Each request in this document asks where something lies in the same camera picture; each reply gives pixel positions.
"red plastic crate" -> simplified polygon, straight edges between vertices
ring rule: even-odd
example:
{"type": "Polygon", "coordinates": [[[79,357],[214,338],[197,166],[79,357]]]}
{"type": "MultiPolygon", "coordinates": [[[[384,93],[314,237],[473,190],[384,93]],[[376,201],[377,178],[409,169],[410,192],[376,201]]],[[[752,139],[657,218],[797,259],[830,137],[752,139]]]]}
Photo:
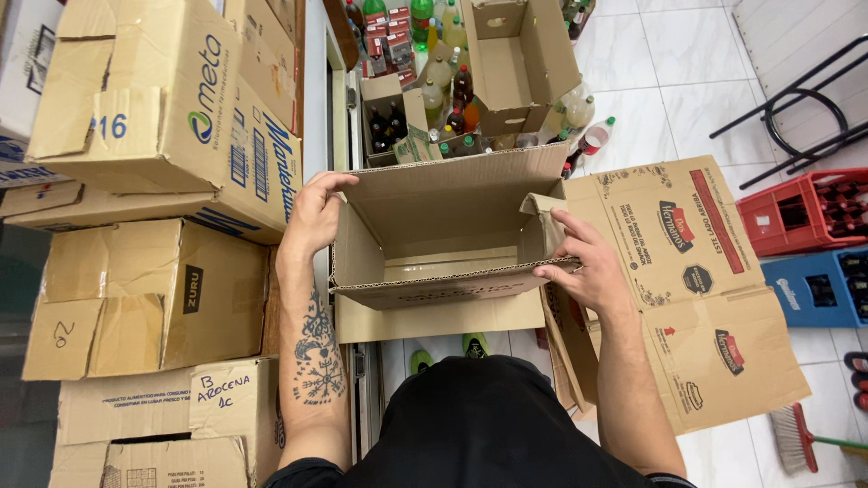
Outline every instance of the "red plastic crate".
{"type": "Polygon", "coordinates": [[[762,257],[804,253],[858,246],[868,242],[866,236],[832,237],[825,226],[814,183],[848,181],[868,182],[868,168],[811,171],[807,175],[737,201],[735,205],[756,254],[762,257]],[[802,227],[785,230],[779,202],[794,196],[802,197],[810,222],[802,227]]]}

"vegvisir tattoo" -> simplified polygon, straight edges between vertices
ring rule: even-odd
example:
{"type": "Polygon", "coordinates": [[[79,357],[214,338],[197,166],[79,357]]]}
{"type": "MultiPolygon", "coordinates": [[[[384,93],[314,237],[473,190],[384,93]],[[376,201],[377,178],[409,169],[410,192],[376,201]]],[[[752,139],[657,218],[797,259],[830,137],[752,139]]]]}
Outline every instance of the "vegvisir tattoo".
{"type": "Polygon", "coordinates": [[[316,287],[311,292],[307,312],[301,329],[304,337],[295,345],[295,366],[298,369],[293,379],[299,385],[293,388],[293,397],[304,397],[306,405],[322,405],[343,395],[346,385],[334,327],[323,310],[316,287]]]}

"shoe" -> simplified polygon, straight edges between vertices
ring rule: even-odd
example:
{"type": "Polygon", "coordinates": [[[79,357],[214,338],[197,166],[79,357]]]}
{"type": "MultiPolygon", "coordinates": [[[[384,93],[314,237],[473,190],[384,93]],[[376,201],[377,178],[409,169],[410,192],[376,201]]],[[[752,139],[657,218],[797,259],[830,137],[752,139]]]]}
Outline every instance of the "shoe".
{"type": "Polygon", "coordinates": [[[488,342],[485,340],[484,333],[466,333],[462,342],[464,343],[464,355],[468,358],[488,357],[488,342]]]}
{"type": "Polygon", "coordinates": [[[431,366],[434,366],[434,359],[424,349],[419,349],[410,357],[410,374],[422,373],[431,366]]]}

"forearm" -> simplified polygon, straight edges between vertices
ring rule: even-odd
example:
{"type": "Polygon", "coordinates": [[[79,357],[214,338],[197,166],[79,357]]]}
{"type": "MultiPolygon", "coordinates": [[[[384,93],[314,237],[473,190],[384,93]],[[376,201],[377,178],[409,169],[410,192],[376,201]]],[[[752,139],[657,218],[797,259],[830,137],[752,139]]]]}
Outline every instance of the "forearm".
{"type": "Polygon", "coordinates": [[[597,390],[602,448],[642,474],[684,477],[681,450],[648,362],[639,313],[632,303],[627,308],[601,314],[597,390]]]}
{"type": "Polygon", "coordinates": [[[280,408],[286,426],[285,466],[325,458],[350,466],[349,402],[334,327],[313,284],[310,259],[281,262],[280,408]]]}

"hand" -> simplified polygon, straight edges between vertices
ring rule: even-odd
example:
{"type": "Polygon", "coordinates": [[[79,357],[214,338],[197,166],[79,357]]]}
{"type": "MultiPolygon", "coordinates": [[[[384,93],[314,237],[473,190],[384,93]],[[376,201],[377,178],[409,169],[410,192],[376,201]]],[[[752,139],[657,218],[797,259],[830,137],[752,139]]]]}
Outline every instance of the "hand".
{"type": "Polygon", "coordinates": [[[278,261],[312,260],[314,254],[331,244],[338,235],[339,187],[356,183],[358,177],[346,173],[320,171],[314,175],[295,197],[278,261]]]}
{"type": "Polygon", "coordinates": [[[582,268],[572,274],[555,265],[534,269],[534,275],[554,281],[575,301],[603,316],[623,311],[635,312],[621,260],[615,250],[589,222],[579,221],[569,212],[552,209],[551,216],[564,226],[567,239],[555,251],[554,258],[575,256],[582,268]]]}

